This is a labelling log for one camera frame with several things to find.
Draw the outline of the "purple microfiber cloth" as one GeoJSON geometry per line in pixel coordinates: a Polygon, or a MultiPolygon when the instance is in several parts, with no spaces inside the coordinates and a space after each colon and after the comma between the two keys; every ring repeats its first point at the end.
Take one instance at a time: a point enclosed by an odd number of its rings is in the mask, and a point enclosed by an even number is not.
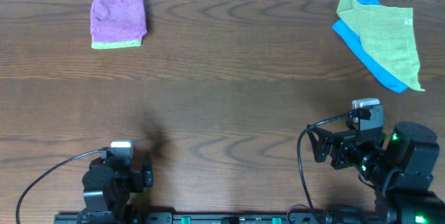
{"type": "Polygon", "coordinates": [[[147,34],[144,0],[93,0],[92,42],[142,40],[147,34]]]}

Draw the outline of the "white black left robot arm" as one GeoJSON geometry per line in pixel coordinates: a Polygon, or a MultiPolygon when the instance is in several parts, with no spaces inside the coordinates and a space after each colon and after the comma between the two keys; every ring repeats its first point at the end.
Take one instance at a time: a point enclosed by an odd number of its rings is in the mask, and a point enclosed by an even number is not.
{"type": "Polygon", "coordinates": [[[78,223],[141,223],[143,217],[128,201],[132,193],[142,193],[154,183],[150,153],[143,157],[142,167],[133,170],[128,151],[106,151],[90,163],[82,183],[86,208],[78,223]]]}

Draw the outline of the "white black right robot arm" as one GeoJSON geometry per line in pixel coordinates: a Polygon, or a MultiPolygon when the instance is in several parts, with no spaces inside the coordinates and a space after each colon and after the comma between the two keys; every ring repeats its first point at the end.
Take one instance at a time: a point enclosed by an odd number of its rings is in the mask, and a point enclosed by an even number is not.
{"type": "Polygon", "coordinates": [[[429,187],[439,156],[435,133],[399,122],[385,141],[382,127],[332,133],[314,127],[308,136],[316,162],[331,157],[334,169],[354,167],[375,192],[379,223],[443,223],[444,201],[429,187]]]}

